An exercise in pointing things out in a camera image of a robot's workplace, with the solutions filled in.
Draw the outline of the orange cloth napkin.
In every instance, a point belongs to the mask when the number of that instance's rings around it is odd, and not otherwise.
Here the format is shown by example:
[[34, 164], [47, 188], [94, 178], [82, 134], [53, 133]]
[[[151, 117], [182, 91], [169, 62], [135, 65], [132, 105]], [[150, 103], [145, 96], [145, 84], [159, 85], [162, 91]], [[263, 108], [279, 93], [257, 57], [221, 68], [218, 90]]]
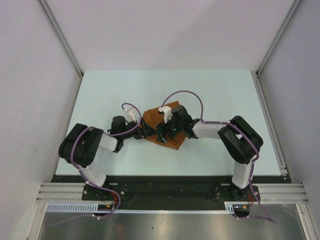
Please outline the orange cloth napkin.
[[[171, 102], [165, 106], [169, 106], [172, 109], [181, 105], [178, 101]], [[159, 107], [149, 109], [143, 113], [142, 119], [154, 130], [157, 130], [157, 124], [164, 120], [164, 116], [158, 112]], [[162, 143], [156, 141], [157, 135], [153, 135], [148, 138], [144, 138], [145, 140], [152, 142], [154, 144], [160, 145], [162, 147], [178, 150], [180, 146], [183, 144], [186, 136], [181, 132], [178, 133], [176, 137], [173, 139], [168, 139], [167, 143]]]

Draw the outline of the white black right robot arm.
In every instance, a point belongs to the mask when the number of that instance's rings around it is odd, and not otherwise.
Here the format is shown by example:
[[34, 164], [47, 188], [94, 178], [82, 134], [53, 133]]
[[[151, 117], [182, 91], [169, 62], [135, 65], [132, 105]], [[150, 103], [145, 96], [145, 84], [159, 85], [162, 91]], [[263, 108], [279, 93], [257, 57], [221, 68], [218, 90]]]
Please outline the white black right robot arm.
[[253, 164], [259, 157], [264, 142], [241, 116], [237, 115], [229, 122], [193, 119], [182, 105], [175, 108], [161, 106], [158, 113], [163, 115], [163, 121], [156, 125], [157, 143], [166, 144], [178, 134], [183, 134], [188, 139], [221, 140], [235, 160], [230, 195], [237, 201], [248, 196]]

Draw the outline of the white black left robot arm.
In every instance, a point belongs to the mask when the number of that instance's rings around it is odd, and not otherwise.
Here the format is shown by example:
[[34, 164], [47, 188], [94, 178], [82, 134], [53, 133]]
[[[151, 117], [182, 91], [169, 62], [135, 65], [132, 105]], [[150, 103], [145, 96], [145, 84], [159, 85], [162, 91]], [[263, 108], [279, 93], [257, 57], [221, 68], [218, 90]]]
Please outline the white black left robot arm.
[[139, 124], [128, 122], [123, 116], [112, 119], [111, 129], [105, 133], [102, 129], [77, 123], [65, 137], [58, 149], [58, 155], [73, 165], [93, 188], [93, 194], [100, 200], [110, 196], [111, 188], [105, 184], [107, 176], [99, 170], [96, 160], [99, 149], [118, 153], [124, 140], [145, 139], [157, 134], [157, 131], [142, 119]]

